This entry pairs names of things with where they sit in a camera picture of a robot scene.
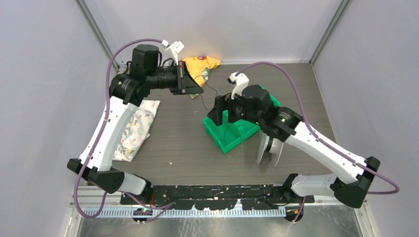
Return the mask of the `clear plastic cable spool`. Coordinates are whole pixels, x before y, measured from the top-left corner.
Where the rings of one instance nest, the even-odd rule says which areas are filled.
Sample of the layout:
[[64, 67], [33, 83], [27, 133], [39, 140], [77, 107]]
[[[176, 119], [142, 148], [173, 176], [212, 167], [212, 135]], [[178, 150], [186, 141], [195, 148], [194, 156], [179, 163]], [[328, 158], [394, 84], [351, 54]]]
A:
[[260, 164], [263, 156], [265, 154], [270, 154], [271, 155], [270, 166], [276, 167], [280, 160], [284, 143], [277, 138], [268, 136], [262, 131], [260, 131], [259, 134], [260, 134], [260, 143], [258, 146], [256, 163]]

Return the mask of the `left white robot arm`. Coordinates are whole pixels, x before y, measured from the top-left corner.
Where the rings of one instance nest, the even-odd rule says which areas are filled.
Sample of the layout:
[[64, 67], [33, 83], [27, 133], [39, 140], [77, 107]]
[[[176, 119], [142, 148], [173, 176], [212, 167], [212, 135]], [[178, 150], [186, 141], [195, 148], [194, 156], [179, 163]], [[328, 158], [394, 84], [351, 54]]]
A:
[[68, 161], [70, 171], [110, 194], [131, 193], [139, 204], [151, 200], [149, 181], [113, 168], [113, 157], [128, 122], [152, 89], [169, 89], [173, 95], [203, 92], [188, 72], [186, 63], [177, 57], [183, 48], [180, 41], [167, 47], [173, 59], [169, 66], [159, 64], [160, 51], [154, 45], [139, 44], [133, 49], [129, 72], [117, 74], [110, 82], [110, 107], [102, 116], [105, 128], [98, 124], [85, 151], [79, 158]]

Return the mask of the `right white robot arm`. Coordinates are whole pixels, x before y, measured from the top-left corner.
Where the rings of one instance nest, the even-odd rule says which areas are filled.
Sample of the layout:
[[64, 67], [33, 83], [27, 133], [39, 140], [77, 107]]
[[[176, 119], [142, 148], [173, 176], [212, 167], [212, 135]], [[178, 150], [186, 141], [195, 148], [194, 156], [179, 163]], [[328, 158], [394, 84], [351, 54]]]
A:
[[362, 206], [380, 166], [377, 158], [352, 154], [317, 133], [300, 114], [275, 105], [269, 92], [260, 85], [247, 86], [238, 96], [231, 93], [216, 96], [207, 116], [220, 126], [224, 111], [229, 123], [245, 120], [260, 127], [263, 132], [260, 154], [279, 155], [281, 147], [289, 144], [331, 171], [329, 175], [316, 176], [290, 174], [282, 189], [284, 200], [292, 203], [304, 196], [330, 196], [352, 208]]

